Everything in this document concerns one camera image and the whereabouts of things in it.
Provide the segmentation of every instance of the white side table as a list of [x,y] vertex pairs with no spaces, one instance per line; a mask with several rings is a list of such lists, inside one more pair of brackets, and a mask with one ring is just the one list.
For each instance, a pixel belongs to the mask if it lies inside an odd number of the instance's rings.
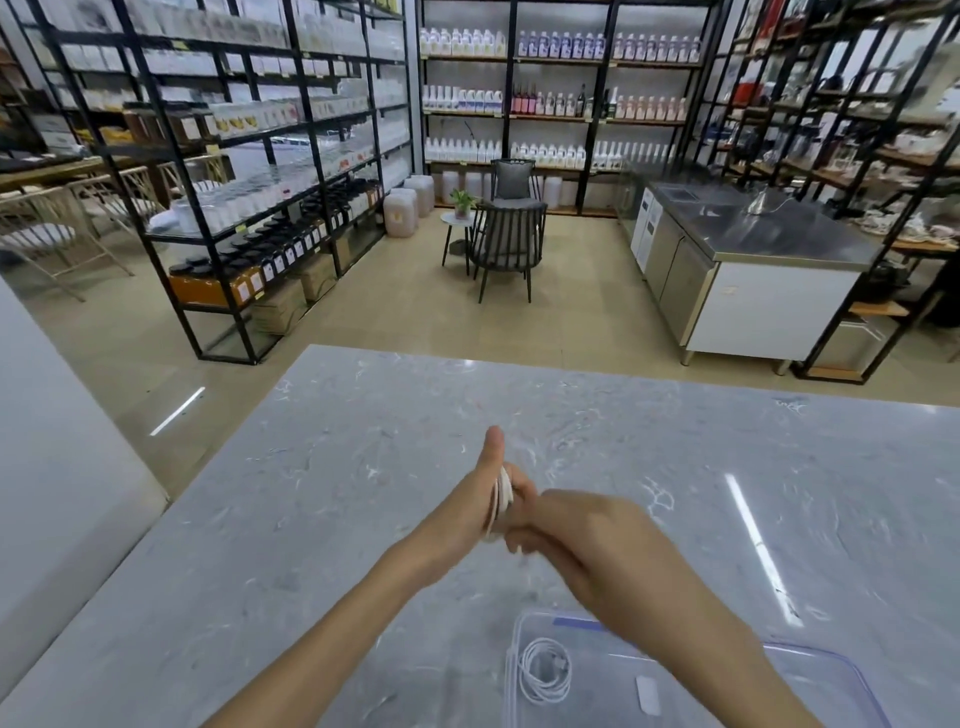
[[[469,242],[470,231],[473,229],[473,219],[475,212],[471,210],[467,217],[457,217],[455,210],[450,210],[445,212],[440,216],[440,219],[447,224],[446,228],[446,242],[444,243],[444,260],[441,262],[441,265],[446,265],[446,254],[450,253],[451,255],[466,255],[467,254],[467,244]],[[466,237],[462,237],[458,240],[450,242],[450,232],[455,227],[461,227],[465,231]],[[470,263],[467,261],[467,273],[470,272]]]

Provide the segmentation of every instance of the green plant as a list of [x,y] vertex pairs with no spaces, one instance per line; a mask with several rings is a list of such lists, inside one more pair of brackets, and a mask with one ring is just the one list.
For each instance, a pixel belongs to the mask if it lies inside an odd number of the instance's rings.
[[453,200],[453,206],[455,206],[458,210],[462,210],[463,212],[466,212],[473,207],[473,203],[475,202],[473,196],[465,189],[453,190],[450,193],[450,199]]

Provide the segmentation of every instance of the potted plant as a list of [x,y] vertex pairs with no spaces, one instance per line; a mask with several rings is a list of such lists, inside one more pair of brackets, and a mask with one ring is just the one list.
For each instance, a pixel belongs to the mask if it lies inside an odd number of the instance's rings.
[[467,220],[470,216],[470,208],[473,207],[472,195],[465,189],[455,189],[450,193],[450,199],[453,200],[456,216],[461,220]]

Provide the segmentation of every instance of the white string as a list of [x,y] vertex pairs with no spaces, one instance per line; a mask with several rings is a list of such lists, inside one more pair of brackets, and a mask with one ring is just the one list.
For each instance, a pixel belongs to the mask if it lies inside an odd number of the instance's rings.
[[556,640],[540,637],[530,642],[516,667],[520,691],[531,703],[559,703],[570,692],[573,663]]

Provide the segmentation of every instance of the white wall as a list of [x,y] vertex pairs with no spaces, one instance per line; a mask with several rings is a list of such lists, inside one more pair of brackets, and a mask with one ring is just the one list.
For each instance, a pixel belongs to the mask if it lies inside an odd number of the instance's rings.
[[166,495],[1,279],[0,342],[2,699]]

